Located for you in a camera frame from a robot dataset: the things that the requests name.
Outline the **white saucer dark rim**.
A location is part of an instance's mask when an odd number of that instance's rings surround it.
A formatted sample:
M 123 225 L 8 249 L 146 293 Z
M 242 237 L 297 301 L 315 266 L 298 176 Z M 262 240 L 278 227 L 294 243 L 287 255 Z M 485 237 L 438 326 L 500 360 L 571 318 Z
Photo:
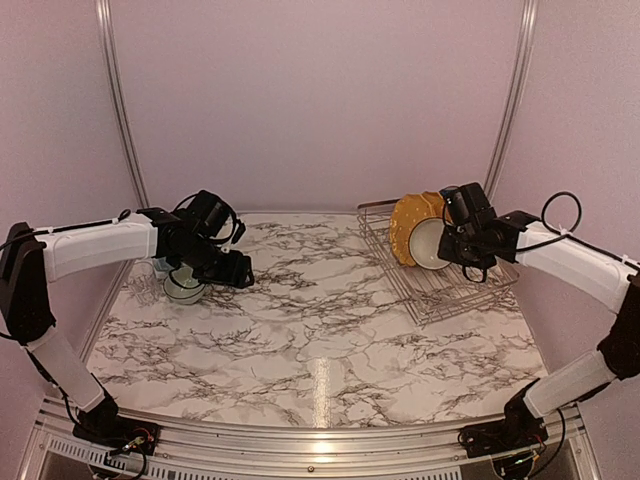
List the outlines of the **white saucer dark rim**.
M 443 230 L 442 221 L 436 218 L 425 219 L 412 230 L 409 253 L 417 266 L 426 270 L 440 270 L 450 264 L 438 256 Z

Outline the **small white ribbed bowl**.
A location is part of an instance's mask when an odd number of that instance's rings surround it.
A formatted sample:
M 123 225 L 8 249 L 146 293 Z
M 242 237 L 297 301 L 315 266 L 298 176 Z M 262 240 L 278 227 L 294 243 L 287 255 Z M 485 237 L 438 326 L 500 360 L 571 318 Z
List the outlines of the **small white ribbed bowl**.
M 205 285 L 196 280 L 192 274 L 193 269 L 186 265 L 168 273 L 163 289 L 170 301 L 180 305 L 193 305 L 202 298 Z

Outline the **yellow dotted plate front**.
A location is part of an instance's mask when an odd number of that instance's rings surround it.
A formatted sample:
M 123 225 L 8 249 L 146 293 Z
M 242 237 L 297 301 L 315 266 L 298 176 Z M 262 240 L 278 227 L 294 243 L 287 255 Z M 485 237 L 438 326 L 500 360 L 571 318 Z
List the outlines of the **yellow dotted plate front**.
M 443 208 L 444 200 L 438 192 L 407 194 L 395 203 L 389 222 L 389 241 L 391 251 L 401 265 L 417 265 L 410 254 L 410 235 L 420 222 L 440 218 Z

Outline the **light blue mug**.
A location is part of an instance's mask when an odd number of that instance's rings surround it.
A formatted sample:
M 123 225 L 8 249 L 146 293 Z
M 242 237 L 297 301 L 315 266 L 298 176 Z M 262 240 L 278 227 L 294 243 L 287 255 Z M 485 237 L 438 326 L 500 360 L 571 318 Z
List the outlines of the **light blue mug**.
M 166 261 L 165 258 L 154 258 L 152 260 L 152 267 L 154 276 L 158 280 L 164 280 L 173 270 L 173 267 Z

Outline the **clear glass cup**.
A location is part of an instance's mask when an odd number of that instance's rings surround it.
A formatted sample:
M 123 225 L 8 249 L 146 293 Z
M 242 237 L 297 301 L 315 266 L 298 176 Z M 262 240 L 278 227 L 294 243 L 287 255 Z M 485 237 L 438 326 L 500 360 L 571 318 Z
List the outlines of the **clear glass cup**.
M 148 261 L 141 261 L 132 266 L 125 286 L 129 296 L 143 306 L 156 303 L 162 294 L 153 264 Z

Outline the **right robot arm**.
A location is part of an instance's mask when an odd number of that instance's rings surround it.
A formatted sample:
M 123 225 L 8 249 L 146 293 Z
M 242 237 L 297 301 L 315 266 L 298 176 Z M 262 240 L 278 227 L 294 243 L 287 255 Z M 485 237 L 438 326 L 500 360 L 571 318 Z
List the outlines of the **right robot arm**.
M 572 228 L 552 227 L 544 215 L 516 210 L 499 216 L 477 183 L 449 187 L 444 200 L 444 231 L 439 258 L 464 272 L 481 275 L 498 260 L 551 275 L 588 294 L 616 318 L 609 333 L 588 352 L 535 381 L 505 407 L 495 438 L 515 448 L 534 431 L 534 419 L 639 373 L 639 265 L 595 247 Z

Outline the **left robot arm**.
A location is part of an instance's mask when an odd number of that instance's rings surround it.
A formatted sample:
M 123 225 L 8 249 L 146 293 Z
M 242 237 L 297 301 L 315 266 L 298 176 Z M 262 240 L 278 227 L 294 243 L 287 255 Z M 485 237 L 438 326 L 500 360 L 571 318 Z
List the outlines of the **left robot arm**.
M 106 445 L 125 438 L 113 397 L 56 327 L 48 287 L 66 276 L 115 263 L 160 258 L 187 266 L 201 284 L 237 289 L 254 283 L 252 261 L 234 249 L 246 227 L 218 195 L 201 190 L 173 210 L 123 211 L 118 217 L 34 229 L 14 224 L 1 246 L 3 338 L 18 343 L 43 376 L 79 410 L 81 429 Z

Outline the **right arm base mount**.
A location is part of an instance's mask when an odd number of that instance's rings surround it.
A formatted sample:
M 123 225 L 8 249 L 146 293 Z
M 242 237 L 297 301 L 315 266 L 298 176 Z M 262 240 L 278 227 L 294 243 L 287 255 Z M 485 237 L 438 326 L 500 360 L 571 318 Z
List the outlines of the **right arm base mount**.
M 534 417 L 524 402 L 535 383 L 526 385 L 505 404 L 503 419 L 467 425 L 459 431 L 457 441 L 469 458 L 541 445 L 549 438 L 544 421 Z

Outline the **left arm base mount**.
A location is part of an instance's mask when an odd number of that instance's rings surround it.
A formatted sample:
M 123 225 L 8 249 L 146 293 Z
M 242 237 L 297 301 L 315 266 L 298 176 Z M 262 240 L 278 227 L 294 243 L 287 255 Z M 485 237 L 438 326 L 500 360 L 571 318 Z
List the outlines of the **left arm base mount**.
M 122 416 L 115 400 L 108 394 L 89 411 L 77 408 L 73 423 L 75 437 L 120 452 L 124 452 L 126 445 L 140 439 L 141 443 L 136 447 L 145 455 L 154 453 L 160 433 L 157 423 Z

